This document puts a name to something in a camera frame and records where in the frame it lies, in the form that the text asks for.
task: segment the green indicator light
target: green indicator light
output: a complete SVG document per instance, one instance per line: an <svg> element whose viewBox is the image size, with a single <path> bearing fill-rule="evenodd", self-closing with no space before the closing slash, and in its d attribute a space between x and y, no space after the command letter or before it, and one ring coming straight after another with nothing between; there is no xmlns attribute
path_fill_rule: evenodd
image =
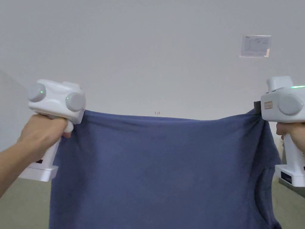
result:
<svg viewBox="0 0 305 229"><path fill-rule="evenodd" d="M291 88L301 88L301 87L305 87L305 86L293 86Z"/></svg>

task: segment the gray round knob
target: gray round knob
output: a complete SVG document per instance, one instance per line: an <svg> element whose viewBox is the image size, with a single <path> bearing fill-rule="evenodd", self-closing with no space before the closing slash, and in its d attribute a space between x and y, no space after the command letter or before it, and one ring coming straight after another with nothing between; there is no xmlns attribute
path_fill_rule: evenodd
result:
<svg viewBox="0 0 305 229"><path fill-rule="evenodd" d="M302 110L303 102L297 95L285 95L280 98L278 108L283 114L292 116Z"/></svg>
<svg viewBox="0 0 305 229"><path fill-rule="evenodd" d="M39 102L43 100L46 96L45 86L42 83L33 84L27 93L27 98L31 102Z"/></svg>
<svg viewBox="0 0 305 229"><path fill-rule="evenodd" d="M80 111L84 106L84 96L80 93L72 92L66 97L66 106L71 111Z"/></svg>

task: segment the black label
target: black label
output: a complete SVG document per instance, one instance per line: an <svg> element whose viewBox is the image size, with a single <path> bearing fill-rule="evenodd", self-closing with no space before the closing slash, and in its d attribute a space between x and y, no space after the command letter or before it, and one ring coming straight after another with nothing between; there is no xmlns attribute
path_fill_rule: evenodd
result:
<svg viewBox="0 0 305 229"><path fill-rule="evenodd" d="M286 173L281 172L281 178L288 183L292 184L292 177L287 175Z"/></svg>

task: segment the label sticker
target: label sticker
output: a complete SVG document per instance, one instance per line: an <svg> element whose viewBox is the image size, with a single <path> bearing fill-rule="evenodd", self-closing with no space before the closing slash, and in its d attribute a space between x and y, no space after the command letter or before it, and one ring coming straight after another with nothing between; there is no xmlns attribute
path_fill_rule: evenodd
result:
<svg viewBox="0 0 305 229"><path fill-rule="evenodd" d="M272 109L272 108L273 108L272 101L265 102L265 109Z"/></svg>
<svg viewBox="0 0 305 229"><path fill-rule="evenodd" d="M292 177L289 176L288 174L281 172L281 178L284 181L287 181L288 183L292 184Z"/></svg>

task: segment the cloth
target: cloth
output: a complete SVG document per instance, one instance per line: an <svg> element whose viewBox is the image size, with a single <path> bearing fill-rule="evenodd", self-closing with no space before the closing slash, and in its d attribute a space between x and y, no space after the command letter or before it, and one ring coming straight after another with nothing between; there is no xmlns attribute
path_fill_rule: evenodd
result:
<svg viewBox="0 0 305 229"><path fill-rule="evenodd" d="M54 161L50 229L278 229L279 163L253 111L214 121L86 111Z"/></svg>

